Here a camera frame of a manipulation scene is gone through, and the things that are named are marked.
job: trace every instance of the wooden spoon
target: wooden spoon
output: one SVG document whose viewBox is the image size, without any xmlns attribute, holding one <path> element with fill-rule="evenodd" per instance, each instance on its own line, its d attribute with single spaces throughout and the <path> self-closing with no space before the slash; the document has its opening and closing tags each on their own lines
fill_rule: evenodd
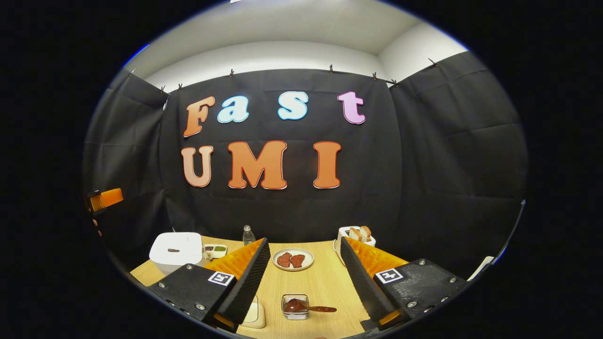
<svg viewBox="0 0 603 339">
<path fill-rule="evenodd" d="M 336 308 L 325 307 L 325 306 L 308 306 L 308 304 L 299 299 L 291 299 L 285 304 L 285 312 L 299 312 L 303 310 L 310 310 L 315 312 L 335 312 Z"/>
</svg>

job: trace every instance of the wooden table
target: wooden table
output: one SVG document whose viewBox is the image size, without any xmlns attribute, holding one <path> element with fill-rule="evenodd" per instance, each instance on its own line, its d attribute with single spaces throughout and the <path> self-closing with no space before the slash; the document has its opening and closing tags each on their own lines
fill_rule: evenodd
<svg viewBox="0 0 603 339">
<path fill-rule="evenodd" d="M 240 249 L 242 241 L 223 240 L 202 236 L 204 244 L 224 244 L 228 253 Z M 287 248 L 305 249 L 314 255 L 314 263 L 302 271 L 285 271 L 272 260 L 257 290 L 257 298 L 264 306 L 266 326 L 261 329 L 239 326 L 238 334 L 259 339 L 327 339 L 345 338 L 365 332 L 360 322 L 369 318 L 354 289 L 346 267 L 332 248 L 333 241 L 289 244 L 270 243 L 273 255 Z M 130 272 L 145 286 L 150 286 L 165 276 L 148 260 Z M 310 312 L 306 320 L 287 320 L 280 308 L 283 294 L 308 295 L 314 306 L 337 308 L 334 313 Z"/>
</svg>

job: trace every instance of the black fabric backdrop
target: black fabric backdrop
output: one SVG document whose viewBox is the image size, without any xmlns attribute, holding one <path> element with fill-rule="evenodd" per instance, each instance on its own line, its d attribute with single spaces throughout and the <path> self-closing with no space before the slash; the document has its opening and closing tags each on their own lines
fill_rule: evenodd
<svg viewBox="0 0 603 339">
<path fill-rule="evenodd" d="M 277 115 L 279 95 L 305 92 L 307 114 L 299 120 Z M 337 96 L 356 92 L 364 100 L 358 106 L 366 120 L 354 125 L 344 117 Z M 172 226 L 179 232 L 241 239 L 248 224 L 257 238 L 271 242 L 325 241 L 337 236 L 339 227 L 370 225 L 383 241 L 396 226 L 401 185 L 400 136 L 396 113 L 384 81 L 357 74 L 288 69 L 235 74 L 184 87 L 170 93 L 161 125 L 160 169 Z M 235 95 L 249 99 L 249 117 L 222 124 L 216 116 L 221 103 Z M 184 138 L 188 105 L 214 96 L 202 130 Z M 283 154 L 283 178 L 287 188 L 232 189 L 231 142 L 247 142 L 255 157 L 268 141 L 287 143 Z M 336 176 L 340 186 L 317 189 L 318 154 L 313 145 L 332 141 L 341 145 Z M 212 179 L 203 188 L 191 186 L 184 177 L 180 150 L 213 146 Z M 194 156 L 201 174 L 201 156 Z"/>
<path fill-rule="evenodd" d="M 511 101 L 471 52 L 438 65 L 389 89 L 363 75 L 289 69 L 214 78 L 169 99 L 122 71 L 97 107 L 84 149 L 84 191 L 124 192 L 123 202 L 99 216 L 106 243 L 133 268 L 172 227 L 240 239 L 249 224 L 257 238 L 307 242 L 366 224 L 379 248 L 469 277 L 485 256 L 497 255 L 513 228 L 525 192 L 526 146 Z M 278 117 L 278 97 L 287 91 L 307 93 L 304 118 Z M 347 122 L 336 99 L 349 91 L 364 100 L 361 125 Z M 249 117 L 219 123 L 221 103 L 235 95 L 249 99 Z M 187 106 L 209 96 L 216 103 L 202 131 L 184 138 Z M 288 187 L 230 188 L 228 144 L 247 142 L 258 157 L 272 140 L 287 143 Z M 341 144 L 341 184 L 334 189 L 312 185 L 318 168 L 312 146 L 320 141 Z M 180 151 L 204 145 L 213 146 L 212 178 L 197 188 L 184 177 Z M 200 175 L 198 153 L 194 163 Z"/>
<path fill-rule="evenodd" d="M 146 261 L 157 235 L 172 231 L 158 157 L 167 98 L 167 93 L 122 70 L 100 99 L 86 135 L 84 194 L 122 189 L 124 201 L 96 219 L 105 244 L 128 267 Z"/>
<path fill-rule="evenodd" d="M 471 53 L 390 88 L 402 139 L 398 254 L 427 257 L 468 278 L 509 237 L 528 157 L 519 116 Z"/>
</svg>

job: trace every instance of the steak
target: steak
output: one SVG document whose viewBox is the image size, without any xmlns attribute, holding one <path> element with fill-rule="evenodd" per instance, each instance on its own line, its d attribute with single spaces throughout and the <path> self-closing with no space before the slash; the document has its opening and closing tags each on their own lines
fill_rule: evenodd
<svg viewBox="0 0 603 339">
<path fill-rule="evenodd" d="M 285 252 L 285 254 L 276 259 L 276 263 L 282 267 L 289 267 L 291 265 L 289 259 L 291 259 L 291 253 Z"/>
<path fill-rule="evenodd" d="M 294 255 L 291 257 L 291 263 L 293 264 L 293 268 L 300 268 L 302 266 L 303 260 L 306 258 L 305 255 Z"/>
</svg>

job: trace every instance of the water bottle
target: water bottle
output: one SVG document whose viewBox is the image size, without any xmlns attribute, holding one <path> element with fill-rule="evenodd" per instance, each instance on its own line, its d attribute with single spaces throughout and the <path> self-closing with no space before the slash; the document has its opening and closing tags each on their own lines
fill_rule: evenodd
<svg viewBox="0 0 603 339">
<path fill-rule="evenodd" d="M 249 227 L 249 225 L 245 225 L 245 227 L 243 227 L 243 245 L 247 246 L 255 240 L 256 237 L 251 232 L 251 227 Z"/>
</svg>

